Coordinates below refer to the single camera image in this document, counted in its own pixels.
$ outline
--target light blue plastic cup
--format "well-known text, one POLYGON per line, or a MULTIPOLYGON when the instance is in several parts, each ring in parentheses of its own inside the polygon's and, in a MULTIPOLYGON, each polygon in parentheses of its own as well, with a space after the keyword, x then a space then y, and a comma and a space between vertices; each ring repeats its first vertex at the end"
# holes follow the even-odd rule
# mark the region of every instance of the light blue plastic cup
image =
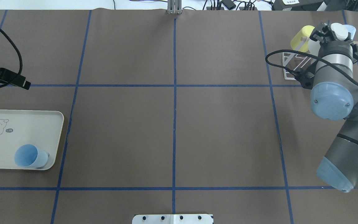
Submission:
POLYGON ((20 167, 40 168, 47 164, 49 154, 36 146, 21 146, 15 153, 15 163, 20 167))
POLYGON ((356 33, 356 28, 352 25, 344 25, 349 33, 351 33, 351 39, 354 38, 354 34, 356 33))

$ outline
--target metal bracket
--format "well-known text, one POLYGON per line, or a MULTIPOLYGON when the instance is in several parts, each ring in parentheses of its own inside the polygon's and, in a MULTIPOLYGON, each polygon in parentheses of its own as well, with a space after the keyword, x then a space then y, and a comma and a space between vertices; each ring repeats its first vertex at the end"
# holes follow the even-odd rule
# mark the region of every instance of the metal bracket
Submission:
POLYGON ((135 215, 132 224, 213 224, 212 214, 135 215))
POLYGON ((182 14, 182 0, 168 0, 168 14, 182 14))

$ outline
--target table surface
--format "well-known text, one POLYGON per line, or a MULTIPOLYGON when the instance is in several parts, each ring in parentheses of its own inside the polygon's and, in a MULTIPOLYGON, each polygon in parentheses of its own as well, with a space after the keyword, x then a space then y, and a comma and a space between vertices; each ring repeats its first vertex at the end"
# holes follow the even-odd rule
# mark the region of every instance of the table surface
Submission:
MULTIPOLYGON (((358 223, 358 190, 315 174, 343 121, 317 118, 310 91, 264 62, 327 20, 358 30, 347 11, 0 10, 33 84, 0 89, 0 109, 65 116, 51 169, 0 169, 0 224, 358 223)), ((0 66, 18 70, 2 35, 0 66)))

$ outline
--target white tray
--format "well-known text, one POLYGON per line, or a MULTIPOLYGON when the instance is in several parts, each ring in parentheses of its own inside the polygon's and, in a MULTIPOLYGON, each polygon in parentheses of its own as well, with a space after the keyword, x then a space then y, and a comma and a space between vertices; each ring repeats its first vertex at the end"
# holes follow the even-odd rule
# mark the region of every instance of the white tray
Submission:
POLYGON ((132 224, 213 224, 212 214, 135 215, 132 224))
POLYGON ((62 133, 64 116, 59 111, 0 110, 0 169, 46 170, 54 165, 62 133), (15 164, 16 150, 33 144, 49 153, 41 168, 19 167, 15 164))

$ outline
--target wire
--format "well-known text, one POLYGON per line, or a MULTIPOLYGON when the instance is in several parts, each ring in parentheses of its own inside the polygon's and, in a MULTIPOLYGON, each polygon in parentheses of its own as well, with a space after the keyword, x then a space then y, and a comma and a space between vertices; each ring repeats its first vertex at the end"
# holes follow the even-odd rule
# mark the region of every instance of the wire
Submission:
POLYGON ((336 67, 335 65, 333 65, 332 63, 322 59, 321 57, 317 57, 317 56, 314 56, 314 55, 311 55, 311 54, 308 54, 308 53, 304 53, 304 52, 301 52, 301 51, 294 51, 294 50, 278 50, 278 51, 273 51, 271 52, 270 54, 266 55, 266 57, 264 58, 266 63, 268 63, 269 65, 271 66, 274 66, 274 67, 278 67, 278 68, 283 68, 285 69, 286 71, 288 71, 289 73, 291 73, 292 75, 294 75, 295 77, 298 75, 294 70, 291 70, 290 68, 288 67, 285 67, 285 66, 282 66, 282 65, 277 65, 277 64, 273 64, 271 63, 268 58, 272 55, 275 55, 275 54, 278 54, 278 53, 282 53, 282 52, 290 52, 290 53, 295 53, 295 54, 298 54, 298 55, 303 55, 303 56, 307 56, 307 57, 311 57, 313 59, 316 59, 317 61, 321 61, 323 63, 325 63, 326 65, 328 65, 329 67, 335 69, 336 71, 338 71, 340 74, 344 75, 345 78, 347 78, 349 81, 351 81, 353 84, 357 85, 358 86, 358 82, 356 80, 354 80, 352 77, 350 77, 348 74, 346 74, 346 72, 344 72, 342 69, 336 67))
POLYGON ((19 57, 19 72, 17 73, 17 75, 15 77, 13 77, 9 82, 0 85, 0 88, 3 88, 9 84, 11 84, 13 81, 16 80, 16 78, 18 78, 21 74, 21 71, 23 70, 23 60, 21 58, 21 54, 19 52, 19 49, 16 47, 16 45, 13 43, 13 41, 8 37, 8 35, 0 28, 0 33, 2 33, 2 35, 4 35, 4 37, 9 41, 9 43, 12 45, 12 47, 15 49, 18 57, 19 57))
POLYGON ((240 5, 241 5, 241 3, 245 3, 245 7, 244 7, 244 10, 246 9, 246 8, 248 8, 247 7, 247 3, 250 3, 250 5, 249 5, 249 7, 251 8, 252 6, 253 7, 255 7, 255 5, 254 5, 254 2, 246 2, 246 1, 233 1, 233 2, 239 2, 239 4, 237 5, 237 8, 236 8, 236 10, 240 7, 240 5))
POLYGON ((205 9, 205 5, 208 2, 208 0, 205 0, 204 6, 203 6, 203 10, 205 9))
POLYGON ((191 8, 192 10, 197 10, 197 9, 195 9, 193 7, 190 7, 190 6, 183 7, 183 9, 185 9, 185 8, 191 8))
POLYGON ((151 1, 151 2, 168 2, 164 0, 130 0, 131 2, 142 2, 142 1, 151 1))

